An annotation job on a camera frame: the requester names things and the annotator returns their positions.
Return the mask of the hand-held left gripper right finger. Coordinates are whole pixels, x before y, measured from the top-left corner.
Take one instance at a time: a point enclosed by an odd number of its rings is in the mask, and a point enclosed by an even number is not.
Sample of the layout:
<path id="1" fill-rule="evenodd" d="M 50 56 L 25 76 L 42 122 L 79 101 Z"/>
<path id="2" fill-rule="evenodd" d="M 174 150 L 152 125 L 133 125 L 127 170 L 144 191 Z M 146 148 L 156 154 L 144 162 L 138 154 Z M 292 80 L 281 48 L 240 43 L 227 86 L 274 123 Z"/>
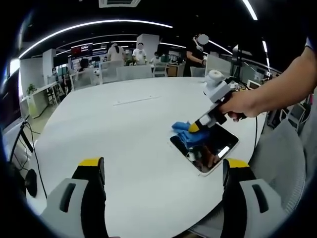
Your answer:
<path id="1" fill-rule="evenodd" d="M 279 194 L 237 159 L 223 160 L 222 204 L 223 238 L 268 238 L 287 216 Z"/>

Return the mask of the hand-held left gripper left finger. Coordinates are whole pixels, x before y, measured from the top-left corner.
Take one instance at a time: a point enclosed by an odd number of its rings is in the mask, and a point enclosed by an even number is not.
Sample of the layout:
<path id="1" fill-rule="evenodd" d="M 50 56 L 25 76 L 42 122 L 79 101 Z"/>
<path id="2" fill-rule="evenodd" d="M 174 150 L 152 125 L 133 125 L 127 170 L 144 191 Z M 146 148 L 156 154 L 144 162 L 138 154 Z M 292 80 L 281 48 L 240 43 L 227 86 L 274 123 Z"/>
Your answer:
<path id="1" fill-rule="evenodd" d="M 48 196 L 42 221 L 58 238 L 106 238 L 104 158 L 83 160 Z"/>

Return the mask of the person's right hand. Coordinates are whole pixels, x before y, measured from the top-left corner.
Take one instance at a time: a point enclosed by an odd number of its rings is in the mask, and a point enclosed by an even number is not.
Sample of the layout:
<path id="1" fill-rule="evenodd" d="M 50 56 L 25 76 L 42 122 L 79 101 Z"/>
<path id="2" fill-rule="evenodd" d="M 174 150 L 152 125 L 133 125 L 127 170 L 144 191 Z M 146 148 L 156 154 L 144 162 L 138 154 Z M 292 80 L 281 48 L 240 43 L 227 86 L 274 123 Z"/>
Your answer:
<path id="1" fill-rule="evenodd" d="M 239 121 L 242 118 L 241 114 L 254 118 L 263 112 L 255 90 L 234 92 L 219 109 L 223 114 L 228 114 L 234 121 Z"/>

